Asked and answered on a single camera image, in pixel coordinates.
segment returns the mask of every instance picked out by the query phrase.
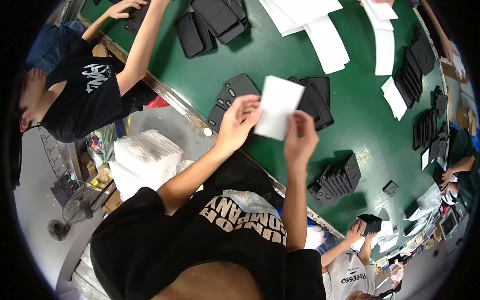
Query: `white t-shirt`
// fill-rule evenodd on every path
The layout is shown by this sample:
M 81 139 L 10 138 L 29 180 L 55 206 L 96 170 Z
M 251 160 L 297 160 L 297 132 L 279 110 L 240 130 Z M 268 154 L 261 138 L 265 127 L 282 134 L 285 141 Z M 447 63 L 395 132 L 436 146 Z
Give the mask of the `white t-shirt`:
M 375 291 L 375 267 L 364 266 L 351 250 L 337 256 L 323 274 L 327 300 L 345 300 L 351 293 Z

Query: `jeans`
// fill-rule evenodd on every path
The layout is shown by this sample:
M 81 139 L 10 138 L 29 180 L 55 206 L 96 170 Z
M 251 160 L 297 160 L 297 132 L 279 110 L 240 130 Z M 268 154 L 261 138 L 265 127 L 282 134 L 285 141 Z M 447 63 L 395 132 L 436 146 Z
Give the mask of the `jeans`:
M 38 33 L 25 61 L 26 70 L 36 68 L 47 75 L 82 38 L 86 28 L 80 21 L 70 21 L 56 27 L 45 24 Z
M 324 237 L 326 240 L 315 249 L 320 255 L 324 255 L 328 250 L 333 249 L 340 243 L 340 240 L 331 234 L 326 228 L 324 228 Z

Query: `hand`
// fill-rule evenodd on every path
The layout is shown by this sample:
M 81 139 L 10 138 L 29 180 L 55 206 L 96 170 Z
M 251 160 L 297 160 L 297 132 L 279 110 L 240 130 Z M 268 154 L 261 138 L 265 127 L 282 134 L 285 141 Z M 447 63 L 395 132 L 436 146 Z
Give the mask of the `hand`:
M 453 63 L 453 56 L 457 55 L 460 56 L 457 51 L 455 51 L 455 48 L 452 45 L 452 41 L 449 40 L 446 36 L 443 36 L 440 38 L 440 42 L 442 43 L 442 48 L 445 52 L 445 56 L 448 59 L 449 62 Z
M 368 235 L 365 237 L 365 240 L 373 240 L 373 238 L 376 237 L 377 235 L 378 235 L 378 232 L 377 232 L 377 233 L 368 234 Z
M 124 10 L 129 7 L 134 7 L 139 10 L 142 8 L 140 4 L 145 5 L 147 3 L 148 2 L 144 0 L 123 0 L 117 4 L 113 4 L 105 13 L 114 19 L 128 18 L 130 15 L 128 12 L 123 12 Z
M 367 227 L 367 223 L 362 222 L 360 219 L 358 219 L 357 221 L 355 221 L 353 226 L 347 232 L 347 236 L 345 237 L 343 242 L 351 246 L 353 243 L 360 240 L 361 234 L 366 227 Z
M 216 148 L 231 155 L 243 145 L 250 129 L 262 116 L 259 101 L 260 96 L 256 95 L 240 96 L 235 99 L 223 116 L 220 132 L 216 138 Z
M 287 136 L 283 146 L 283 156 L 287 161 L 287 171 L 306 174 L 308 160 L 318 143 L 313 118 L 301 110 L 287 117 Z
M 390 5 L 390 7 L 393 7 L 393 2 L 395 2 L 395 0 L 372 0 L 373 3 L 388 3 L 388 5 Z
M 445 173 L 443 173 L 442 175 L 442 184 L 440 185 L 440 188 L 444 188 L 445 186 L 448 185 L 448 183 L 450 182 L 450 178 L 452 177 L 453 175 L 453 169 L 452 168 L 448 168 L 447 171 L 445 171 Z

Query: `gray concrete floor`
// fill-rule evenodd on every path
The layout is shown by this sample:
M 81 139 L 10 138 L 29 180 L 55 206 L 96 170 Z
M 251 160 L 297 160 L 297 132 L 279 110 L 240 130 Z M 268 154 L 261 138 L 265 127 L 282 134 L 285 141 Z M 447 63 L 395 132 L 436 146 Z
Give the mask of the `gray concrete floor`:
M 183 159 L 197 160 L 214 142 L 203 131 L 193 126 L 173 107 L 144 108 L 133 113 L 128 135 L 157 129 L 183 149 Z

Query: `black t-shirt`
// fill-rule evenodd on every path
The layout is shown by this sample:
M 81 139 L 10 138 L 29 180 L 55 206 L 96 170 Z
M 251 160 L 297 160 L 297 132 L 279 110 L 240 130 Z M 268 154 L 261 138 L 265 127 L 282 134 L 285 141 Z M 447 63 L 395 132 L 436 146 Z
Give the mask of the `black t-shirt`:
M 60 142 L 73 142 L 142 110 L 156 94 L 141 81 L 120 97 L 116 58 L 94 57 L 95 45 L 81 39 L 47 77 L 47 86 L 67 81 L 40 124 Z
M 214 261 L 249 270 L 266 299 L 325 300 L 321 257 L 286 251 L 276 210 L 253 192 L 197 192 L 174 215 L 141 188 L 93 233 L 95 275 L 112 300 L 151 299 L 189 267 Z

